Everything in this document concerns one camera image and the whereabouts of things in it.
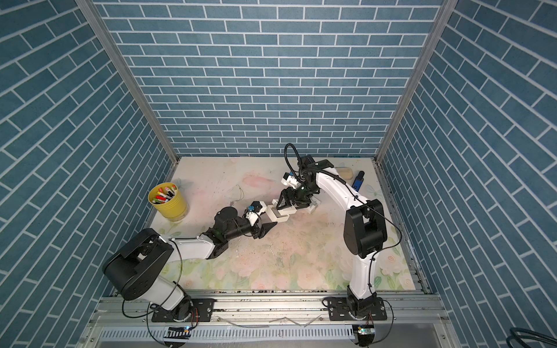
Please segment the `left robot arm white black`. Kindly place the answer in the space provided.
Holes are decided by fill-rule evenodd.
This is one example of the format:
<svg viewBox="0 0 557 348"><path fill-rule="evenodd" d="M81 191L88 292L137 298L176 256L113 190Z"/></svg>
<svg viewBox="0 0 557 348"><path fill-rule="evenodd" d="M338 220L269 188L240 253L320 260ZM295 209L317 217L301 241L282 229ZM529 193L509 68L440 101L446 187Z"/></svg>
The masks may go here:
<svg viewBox="0 0 557 348"><path fill-rule="evenodd" d="M144 229L105 262L102 272L125 301L140 299L155 306L147 309L149 314L166 313L176 322L196 321L197 311L180 281L161 276L165 266L217 258L232 239L262 239L277 223L270 207L253 202L242 215L234 207L223 208L214 225L197 237L168 239L154 229Z"/></svg>

